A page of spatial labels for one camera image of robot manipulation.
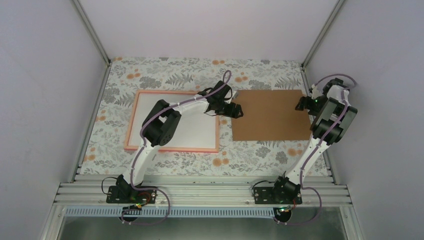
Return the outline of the brown cardboard backing board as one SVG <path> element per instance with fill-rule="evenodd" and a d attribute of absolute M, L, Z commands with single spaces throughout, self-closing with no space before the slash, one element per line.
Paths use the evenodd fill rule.
<path fill-rule="evenodd" d="M 308 113 L 295 110 L 301 90 L 239 90 L 234 103 L 243 116 L 231 120 L 233 141 L 307 141 Z"/>

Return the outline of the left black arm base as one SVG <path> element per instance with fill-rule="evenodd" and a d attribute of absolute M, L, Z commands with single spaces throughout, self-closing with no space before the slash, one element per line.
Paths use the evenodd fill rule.
<path fill-rule="evenodd" d="M 123 219 L 127 222 L 133 222 L 138 217 L 135 217 L 138 210 L 141 210 L 143 206 L 154 204 L 156 201 L 157 191 L 156 190 L 131 190 L 129 195 L 122 193 L 118 186 L 110 186 L 105 192 L 106 202 L 108 204 L 124 204 L 122 212 L 131 209 L 129 213 L 125 213 Z"/>

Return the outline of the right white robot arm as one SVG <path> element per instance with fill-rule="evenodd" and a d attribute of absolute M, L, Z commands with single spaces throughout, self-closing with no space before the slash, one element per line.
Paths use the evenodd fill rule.
<path fill-rule="evenodd" d="M 347 76 L 352 82 L 348 86 L 342 77 L 341 73 L 326 76 L 328 81 L 322 89 L 318 89 L 317 83 L 312 84 L 310 95 L 301 97 L 295 107 L 297 111 L 307 110 L 314 117 L 310 126 L 311 136 L 301 157 L 274 182 L 270 191 L 274 202 L 282 204 L 300 194 L 309 169 L 324 151 L 342 139 L 355 119 L 358 110 L 350 104 L 348 98 L 350 90 L 357 83 Z"/>

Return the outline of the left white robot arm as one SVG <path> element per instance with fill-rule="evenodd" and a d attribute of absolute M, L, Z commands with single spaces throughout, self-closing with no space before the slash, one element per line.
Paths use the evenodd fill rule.
<path fill-rule="evenodd" d="M 129 170 L 117 177 L 115 186 L 119 196 L 131 203 L 139 197 L 137 185 L 144 180 L 147 164 L 159 149 L 168 144 L 184 116 L 206 114 L 238 119 L 244 116 L 242 106 L 232 102 L 232 88 L 220 80 L 214 87 L 196 93 L 193 97 L 175 103 L 158 100 L 142 123 L 141 143 Z"/>

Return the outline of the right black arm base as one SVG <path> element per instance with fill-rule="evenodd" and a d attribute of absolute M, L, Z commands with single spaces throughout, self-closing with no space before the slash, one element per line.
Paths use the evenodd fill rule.
<path fill-rule="evenodd" d="M 293 210 L 303 203 L 299 184 L 281 187 L 254 186 L 251 189 L 256 205 L 278 205 L 273 207 L 273 217 L 277 223 L 287 224 L 292 218 Z"/>

